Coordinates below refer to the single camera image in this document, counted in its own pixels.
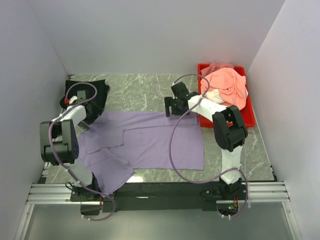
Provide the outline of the lavender t shirt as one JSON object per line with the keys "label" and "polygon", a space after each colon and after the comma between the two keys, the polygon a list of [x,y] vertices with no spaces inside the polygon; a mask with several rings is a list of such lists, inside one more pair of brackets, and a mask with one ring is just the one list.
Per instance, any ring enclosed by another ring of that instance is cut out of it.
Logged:
{"label": "lavender t shirt", "polygon": [[195,113],[105,111],[79,139],[80,158],[105,194],[119,189],[135,169],[203,170],[204,144]]}

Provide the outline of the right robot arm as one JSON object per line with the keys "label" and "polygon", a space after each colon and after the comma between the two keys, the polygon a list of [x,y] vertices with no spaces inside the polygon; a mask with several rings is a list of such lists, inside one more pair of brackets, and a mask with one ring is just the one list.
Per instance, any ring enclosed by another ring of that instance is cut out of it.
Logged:
{"label": "right robot arm", "polygon": [[248,131],[240,110],[232,105],[226,107],[215,103],[198,92],[189,92],[184,83],[171,86],[173,97],[165,97],[165,115],[185,116],[196,113],[213,123],[213,132],[217,145],[221,148],[222,169],[217,177],[219,182],[213,195],[230,200],[242,184],[241,152]]}

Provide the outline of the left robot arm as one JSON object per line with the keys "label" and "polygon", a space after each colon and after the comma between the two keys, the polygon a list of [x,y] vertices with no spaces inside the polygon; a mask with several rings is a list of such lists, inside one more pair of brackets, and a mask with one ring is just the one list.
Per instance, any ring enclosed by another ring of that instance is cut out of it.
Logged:
{"label": "left robot arm", "polygon": [[101,190],[94,173],[80,159],[76,129],[89,130],[89,126],[102,114],[107,94],[106,90],[90,88],[70,90],[60,101],[64,112],[39,125],[42,160],[66,170],[74,183],[68,181],[65,186],[88,201],[99,198]]}

